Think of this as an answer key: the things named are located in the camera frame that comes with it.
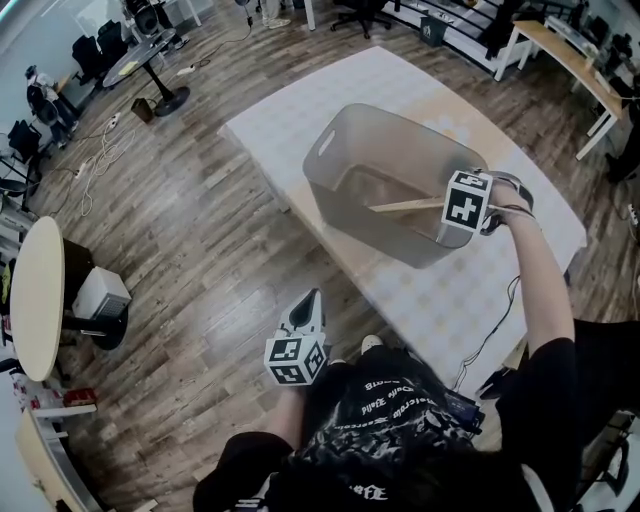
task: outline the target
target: white box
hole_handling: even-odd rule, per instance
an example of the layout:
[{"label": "white box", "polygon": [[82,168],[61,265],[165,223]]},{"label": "white box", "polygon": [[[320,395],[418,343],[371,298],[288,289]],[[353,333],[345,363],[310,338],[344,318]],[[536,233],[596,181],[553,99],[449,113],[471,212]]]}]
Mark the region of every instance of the white box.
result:
[{"label": "white box", "polygon": [[80,287],[71,309],[77,318],[118,318],[131,302],[131,295],[118,274],[95,267]]}]

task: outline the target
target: white tablecloth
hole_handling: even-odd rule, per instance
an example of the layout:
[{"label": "white tablecloth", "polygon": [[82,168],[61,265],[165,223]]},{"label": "white tablecloth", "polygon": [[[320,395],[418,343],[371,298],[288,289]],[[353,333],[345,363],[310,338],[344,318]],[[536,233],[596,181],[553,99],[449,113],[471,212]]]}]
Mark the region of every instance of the white tablecloth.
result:
[{"label": "white tablecloth", "polygon": [[[221,134],[244,148],[363,295],[446,385],[505,313],[518,275],[506,227],[477,236],[431,267],[416,270],[322,220],[302,162],[338,111],[367,103],[400,114],[477,151],[489,168],[517,175],[535,197],[535,214],[564,270],[586,245],[584,227],[536,165],[480,112],[424,71],[379,47],[327,66],[229,121]],[[525,335],[522,301],[468,369],[471,396]]]}]

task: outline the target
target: hand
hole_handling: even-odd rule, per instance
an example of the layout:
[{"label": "hand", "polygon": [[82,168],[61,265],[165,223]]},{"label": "hand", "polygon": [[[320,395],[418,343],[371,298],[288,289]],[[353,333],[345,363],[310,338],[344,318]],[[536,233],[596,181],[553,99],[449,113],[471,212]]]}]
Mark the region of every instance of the hand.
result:
[{"label": "hand", "polygon": [[491,204],[495,206],[507,206],[515,204],[529,210],[529,204],[518,194],[515,188],[509,183],[505,183],[501,180],[493,180],[493,186],[491,187]]}]

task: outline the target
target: chair base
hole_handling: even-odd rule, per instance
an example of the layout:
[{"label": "chair base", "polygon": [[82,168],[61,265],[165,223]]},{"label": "chair base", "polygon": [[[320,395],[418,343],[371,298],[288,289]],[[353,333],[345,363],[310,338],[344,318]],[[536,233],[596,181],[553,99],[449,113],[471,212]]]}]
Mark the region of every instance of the chair base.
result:
[{"label": "chair base", "polygon": [[365,39],[371,39],[367,23],[380,23],[387,30],[391,28],[391,23],[389,23],[388,21],[381,20],[380,18],[376,18],[373,14],[364,13],[362,11],[356,11],[352,13],[339,13],[338,20],[339,21],[331,25],[332,32],[335,32],[336,27],[339,27],[340,25],[346,25],[347,23],[358,21],[360,25],[362,25],[362,31],[364,32]]}]

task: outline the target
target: round table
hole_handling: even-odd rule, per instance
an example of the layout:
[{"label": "round table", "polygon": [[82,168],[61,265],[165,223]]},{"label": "round table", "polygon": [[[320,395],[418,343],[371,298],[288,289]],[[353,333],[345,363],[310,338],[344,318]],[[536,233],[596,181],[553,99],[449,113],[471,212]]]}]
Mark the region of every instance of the round table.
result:
[{"label": "round table", "polygon": [[51,217],[42,217],[24,239],[11,282],[11,330],[20,365],[43,381],[56,363],[60,331],[92,335],[98,346],[115,348],[124,338],[127,310],[118,319],[64,316],[65,241]]},{"label": "round table", "polygon": [[172,112],[178,110],[189,97],[190,90],[188,87],[178,87],[174,91],[170,91],[155,74],[149,61],[163,50],[175,37],[176,31],[173,28],[163,31],[157,36],[145,39],[137,46],[131,48],[115,65],[109,70],[107,76],[102,80],[104,87],[111,87],[120,83],[122,80],[131,76],[140,68],[144,69],[151,79],[160,89],[162,99],[158,102],[154,112],[156,116],[168,116]]}]

